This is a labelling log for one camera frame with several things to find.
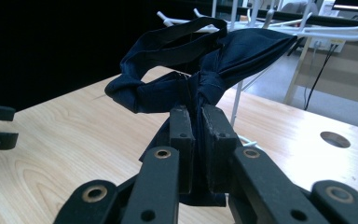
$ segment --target floor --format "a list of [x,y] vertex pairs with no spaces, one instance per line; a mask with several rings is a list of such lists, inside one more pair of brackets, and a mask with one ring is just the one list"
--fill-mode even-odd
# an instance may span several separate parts
[[[290,56],[284,54],[275,64],[273,64],[263,75],[255,80],[257,75],[248,77],[243,81],[244,91],[283,103],[286,91],[292,80],[293,74],[299,60],[301,52],[295,51]],[[291,106],[304,109],[304,89],[298,87]],[[320,91],[314,91],[311,98],[309,112],[319,114],[331,119],[340,120],[358,126],[358,102],[344,99]]]

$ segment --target navy blue cloth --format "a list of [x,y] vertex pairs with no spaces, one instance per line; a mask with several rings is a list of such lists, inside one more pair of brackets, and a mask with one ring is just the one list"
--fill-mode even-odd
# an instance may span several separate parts
[[[164,48],[207,25],[213,25],[218,31],[178,47]],[[185,105],[189,111],[197,141],[195,173],[192,193],[181,195],[181,203],[226,205],[224,194],[213,194],[206,186],[202,106],[216,105],[227,89],[270,66],[295,42],[295,36],[259,28],[228,33],[225,21],[202,17],[145,33],[122,59],[122,74],[105,88],[114,101],[133,113],[169,112],[179,105]],[[191,76],[170,72],[149,83],[142,81],[146,72],[155,66],[169,67],[194,60],[200,60],[200,70]],[[158,135],[168,131],[167,119],[146,150],[155,147]]]

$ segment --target wooden table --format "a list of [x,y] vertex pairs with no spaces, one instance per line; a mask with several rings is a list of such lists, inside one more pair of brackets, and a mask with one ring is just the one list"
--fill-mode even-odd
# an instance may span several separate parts
[[[167,72],[158,67],[150,80]],[[168,114],[132,114],[106,96],[112,78],[36,105],[0,121],[0,132],[19,133],[14,149],[0,151],[0,223],[52,223],[80,185],[104,179],[117,185],[139,172],[138,159]],[[228,119],[235,90],[218,106]],[[258,142],[304,189],[333,179],[358,190],[358,127],[243,93],[234,127]],[[320,132],[346,137],[333,147]],[[179,223],[233,223],[228,207],[180,205]]]

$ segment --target dark background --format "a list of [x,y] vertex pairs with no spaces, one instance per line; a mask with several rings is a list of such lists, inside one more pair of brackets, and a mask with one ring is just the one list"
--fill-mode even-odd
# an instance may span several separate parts
[[0,105],[20,111],[120,73],[136,39],[164,27],[157,8],[142,0],[0,1]]

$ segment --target cable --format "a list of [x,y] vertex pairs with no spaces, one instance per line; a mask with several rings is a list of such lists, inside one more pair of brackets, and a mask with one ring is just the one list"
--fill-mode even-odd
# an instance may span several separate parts
[[307,89],[308,86],[310,85],[310,77],[311,77],[311,72],[312,72],[312,67],[313,67],[313,61],[315,60],[315,54],[316,54],[316,50],[321,46],[321,42],[320,41],[315,41],[315,44],[313,46],[313,53],[312,53],[312,59],[310,61],[310,70],[309,70],[309,76],[308,76],[308,81],[307,84],[305,85],[305,89],[304,89],[304,107],[307,104]]
[[328,50],[328,52],[327,52],[326,58],[324,60],[324,65],[322,66],[321,71],[319,72],[318,76],[316,77],[315,82],[313,83],[312,88],[310,89],[310,95],[308,96],[308,101],[307,101],[306,106],[304,107],[304,110],[308,109],[308,105],[310,103],[310,97],[312,96],[312,93],[313,93],[313,90],[315,89],[316,83],[318,83],[319,77],[321,76],[322,71],[324,70],[324,67],[326,66],[328,60],[330,59],[331,55],[333,54],[334,50],[336,50],[337,47],[338,47],[338,45],[333,45],[333,44],[330,45],[330,50]]

